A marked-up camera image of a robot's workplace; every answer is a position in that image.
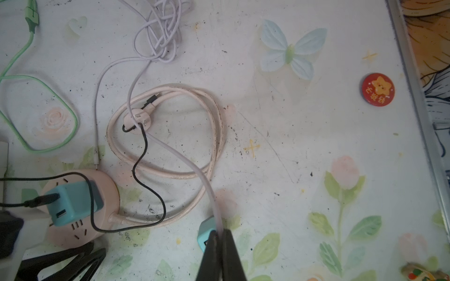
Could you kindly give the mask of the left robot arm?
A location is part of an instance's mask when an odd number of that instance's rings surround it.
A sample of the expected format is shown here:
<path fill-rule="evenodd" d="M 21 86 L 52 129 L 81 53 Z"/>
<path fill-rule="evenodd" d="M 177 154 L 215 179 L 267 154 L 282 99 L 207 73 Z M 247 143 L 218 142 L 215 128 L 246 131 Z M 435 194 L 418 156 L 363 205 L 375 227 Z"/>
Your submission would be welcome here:
<path fill-rule="evenodd" d="M 41 210 L 18 208 L 1 211 L 1 280 L 37 281 L 39 273 L 65 260 L 70 262 L 46 281 L 89 281 L 106 257 L 94 243 L 52 254 L 23 259 L 25 252 L 45 240 L 50 215 Z"/>

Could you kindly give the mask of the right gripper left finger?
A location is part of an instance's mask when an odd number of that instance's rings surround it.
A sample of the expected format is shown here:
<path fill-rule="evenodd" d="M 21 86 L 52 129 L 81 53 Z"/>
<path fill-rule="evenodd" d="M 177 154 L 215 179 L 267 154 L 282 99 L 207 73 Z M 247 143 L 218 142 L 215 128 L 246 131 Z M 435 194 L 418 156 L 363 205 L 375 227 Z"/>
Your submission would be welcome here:
<path fill-rule="evenodd" d="M 216 231 L 209 234 L 196 281 L 221 281 L 221 240 Z"/>

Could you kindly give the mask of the teal adapter with white cable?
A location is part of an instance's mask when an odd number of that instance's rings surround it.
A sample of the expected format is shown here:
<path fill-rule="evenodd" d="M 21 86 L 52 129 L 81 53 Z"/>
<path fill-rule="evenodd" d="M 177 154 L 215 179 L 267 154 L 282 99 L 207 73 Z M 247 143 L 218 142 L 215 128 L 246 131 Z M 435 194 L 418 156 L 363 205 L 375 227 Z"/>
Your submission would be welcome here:
<path fill-rule="evenodd" d="M 217 231 L 217 225 L 216 225 L 216 220 L 214 218 L 214 216 L 209 217 L 208 219 L 206 219 L 205 221 L 203 221 L 198 229 L 198 236 L 197 236 L 197 242 L 198 245 L 200 247 L 200 249 L 202 250 L 202 252 L 205 252 L 206 250 L 206 246 L 207 246 L 207 242 L 209 240 L 209 236 L 210 233 L 212 231 Z"/>

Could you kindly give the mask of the teal adapter with black cable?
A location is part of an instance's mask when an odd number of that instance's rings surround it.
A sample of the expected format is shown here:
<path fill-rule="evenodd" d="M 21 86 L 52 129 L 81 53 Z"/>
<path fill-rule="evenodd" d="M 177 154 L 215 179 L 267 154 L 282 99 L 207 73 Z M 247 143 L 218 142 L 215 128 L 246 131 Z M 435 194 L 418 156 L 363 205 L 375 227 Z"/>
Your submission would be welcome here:
<path fill-rule="evenodd" d="M 43 194 L 58 194 L 55 202 L 47 205 L 52 222 L 56 227 L 63 227 L 80 221 L 91 214 L 90 189 L 86 181 L 69 182 L 63 178 L 49 182 Z"/>

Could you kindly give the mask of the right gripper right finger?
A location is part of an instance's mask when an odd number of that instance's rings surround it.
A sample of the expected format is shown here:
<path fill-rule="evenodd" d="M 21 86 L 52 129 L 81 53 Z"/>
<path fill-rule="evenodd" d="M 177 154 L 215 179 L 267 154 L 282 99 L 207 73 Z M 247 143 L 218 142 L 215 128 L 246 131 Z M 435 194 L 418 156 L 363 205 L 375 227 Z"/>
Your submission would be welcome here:
<path fill-rule="evenodd" d="M 222 280 L 247 281 L 232 232 L 224 229 L 222 236 Z"/>

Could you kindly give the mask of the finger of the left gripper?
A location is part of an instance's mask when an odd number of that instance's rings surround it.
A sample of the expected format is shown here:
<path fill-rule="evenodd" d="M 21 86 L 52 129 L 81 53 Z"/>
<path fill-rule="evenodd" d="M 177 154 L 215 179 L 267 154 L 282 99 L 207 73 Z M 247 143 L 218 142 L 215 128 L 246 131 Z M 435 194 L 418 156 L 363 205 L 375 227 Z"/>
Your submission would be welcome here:
<path fill-rule="evenodd" d="M 73 258 L 63 269 L 48 276 L 45 281 L 74 281 L 87 268 L 89 269 L 82 276 L 81 281 L 89 281 L 95 273 L 95 267 L 92 268 L 95 263 L 93 249 L 94 242 L 89 242 L 78 248 L 26 259 L 21 262 L 14 280 L 38 281 L 38 275 L 42 270 Z"/>
<path fill-rule="evenodd" d="M 106 257 L 106 249 L 100 248 L 87 254 L 84 250 L 69 249 L 45 256 L 44 268 L 74 257 L 68 265 L 45 278 L 45 281 L 74 281 L 84 275 L 81 281 L 90 281 Z"/>

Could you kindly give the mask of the round pink socket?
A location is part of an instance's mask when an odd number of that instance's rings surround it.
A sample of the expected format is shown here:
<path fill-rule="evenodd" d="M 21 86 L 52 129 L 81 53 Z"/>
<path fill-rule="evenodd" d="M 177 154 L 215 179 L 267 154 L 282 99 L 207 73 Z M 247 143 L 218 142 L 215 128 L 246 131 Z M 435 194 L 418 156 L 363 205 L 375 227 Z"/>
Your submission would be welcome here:
<path fill-rule="evenodd" d="M 99 170 L 73 170 L 66 176 L 49 180 L 41 194 L 58 194 L 54 203 L 39 209 L 52 219 L 46 234 L 51 244 L 77 248 L 103 235 L 93 228 L 111 230 L 112 217 L 118 214 L 120 195 L 112 178 Z"/>

